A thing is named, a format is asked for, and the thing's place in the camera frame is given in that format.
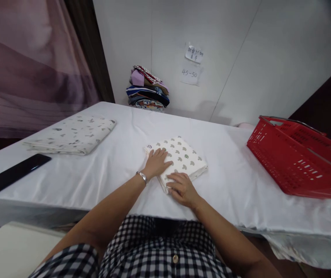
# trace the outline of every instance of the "woman's right hand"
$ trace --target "woman's right hand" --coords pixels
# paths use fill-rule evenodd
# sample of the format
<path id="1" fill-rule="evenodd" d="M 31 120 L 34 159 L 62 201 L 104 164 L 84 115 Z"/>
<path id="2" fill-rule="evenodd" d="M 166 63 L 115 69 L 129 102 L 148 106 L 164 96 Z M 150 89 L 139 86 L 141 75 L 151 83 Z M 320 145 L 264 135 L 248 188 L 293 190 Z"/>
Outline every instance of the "woman's right hand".
<path id="1" fill-rule="evenodd" d="M 203 198 L 196 192 L 190 178 L 185 173 L 172 173 L 167 176 L 176 182 L 169 182 L 166 185 L 172 197 L 181 205 L 195 210 L 203 201 Z"/>

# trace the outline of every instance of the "bracelet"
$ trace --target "bracelet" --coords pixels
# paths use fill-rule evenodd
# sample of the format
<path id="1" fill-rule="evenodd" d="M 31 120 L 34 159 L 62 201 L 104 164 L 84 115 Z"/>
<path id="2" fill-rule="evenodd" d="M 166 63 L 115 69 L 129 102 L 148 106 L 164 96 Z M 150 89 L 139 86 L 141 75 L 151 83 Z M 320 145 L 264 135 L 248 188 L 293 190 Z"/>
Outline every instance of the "bracelet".
<path id="1" fill-rule="evenodd" d="M 139 174 L 143 178 L 143 180 L 145 181 L 145 185 L 147 185 L 147 177 L 141 172 L 136 172 L 136 174 Z"/>

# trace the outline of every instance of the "red plastic basket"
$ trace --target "red plastic basket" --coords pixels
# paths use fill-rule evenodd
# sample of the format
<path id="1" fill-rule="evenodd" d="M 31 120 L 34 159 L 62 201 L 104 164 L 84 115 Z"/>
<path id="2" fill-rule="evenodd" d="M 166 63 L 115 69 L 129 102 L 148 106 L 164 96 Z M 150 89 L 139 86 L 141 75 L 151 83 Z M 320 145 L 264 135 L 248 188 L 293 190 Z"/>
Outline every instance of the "red plastic basket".
<path id="1" fill-rule="evenodd" d="M 247 145 L 281 190 L 331 199 L 331 140 L 298 121 L 259 118 Z"/>

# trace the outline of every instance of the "white fabric with gray print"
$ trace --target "white fabric with gray print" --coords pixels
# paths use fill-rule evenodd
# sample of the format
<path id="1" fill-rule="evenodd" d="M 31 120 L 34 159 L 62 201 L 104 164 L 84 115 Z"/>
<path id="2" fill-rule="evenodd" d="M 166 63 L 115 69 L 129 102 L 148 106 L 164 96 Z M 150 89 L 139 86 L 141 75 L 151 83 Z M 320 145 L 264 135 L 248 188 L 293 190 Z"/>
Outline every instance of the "white fabric with gray print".
<path id="1" fill-rule="evenodd" d="M 181 138 L 181 136 L 147 145 L 145 151 L 147 155 L 149 155 L 152 149 L 156 151 L 158 148 L 165 148 L 168 152 L 165 162 L 173 161 L 173 165 L 158 176 L 161 187 L 166 194 L 169 193 L 166 183 L 173 182 L 172 179 L 167 178 L 167 175 L 174 172 L 186 173 L 190 180 L 193 181 L 208 168 L 205 161 Z"/>
<path id="2" fill-rule="evenodd" d="M 42 131 L 42 137 L 24 145 L 39 153 L 89 154 L 114 128 L 114 120 L 74 115 Z"/>

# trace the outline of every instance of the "handwritten note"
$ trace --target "handwritten note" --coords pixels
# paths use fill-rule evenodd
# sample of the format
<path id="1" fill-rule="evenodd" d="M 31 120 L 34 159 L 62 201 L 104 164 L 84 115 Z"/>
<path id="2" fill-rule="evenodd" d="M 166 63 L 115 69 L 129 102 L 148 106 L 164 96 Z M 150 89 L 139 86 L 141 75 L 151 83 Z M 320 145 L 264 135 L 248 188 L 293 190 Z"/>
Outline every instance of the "handwritten note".
<path id="1" fill-rule="evenodd" d="M 202 68 L 192 64 L 191 62 L 185 61 L 179 72 L 181 82 L 191 84 L 191 85 L 199 85 L 199 78 L 202 72 Z"/>
<path id="2" fill-rule="evenodd" d="M 191 44 L 188 44 L 185 57 L 193 62 L 200 64 L 204 58 L 204 52 L 200 48 L 196 48 Z"/>

